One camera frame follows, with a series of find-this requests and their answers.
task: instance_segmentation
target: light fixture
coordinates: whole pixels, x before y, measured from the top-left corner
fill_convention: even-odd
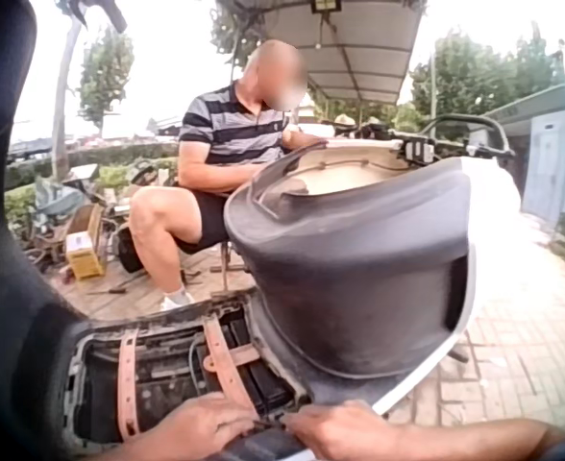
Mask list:
[[[339,12],[342,9],[342,0],[310,0],[312,13]]]

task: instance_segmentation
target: black seat cover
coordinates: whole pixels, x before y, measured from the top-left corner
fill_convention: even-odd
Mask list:
[[[470,184],[461,160],[341,192],[268,197],[305,153],[265,169],[225,209],[270,321],[335,375],[418,365],[451,334],[463,302]]]

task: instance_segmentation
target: person's hand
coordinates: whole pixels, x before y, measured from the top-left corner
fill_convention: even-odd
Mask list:
[[[317,459],[397,459],[401,429],[389,425],[363,401],[346,401],[334,407],[307,405],[299,413],[284,415],[282,422]]]
[[[157,426],[129,441],[118,459],[199,460],[220,451],[253,427],[250,410],[220,392],[207,394],[185,401]]]

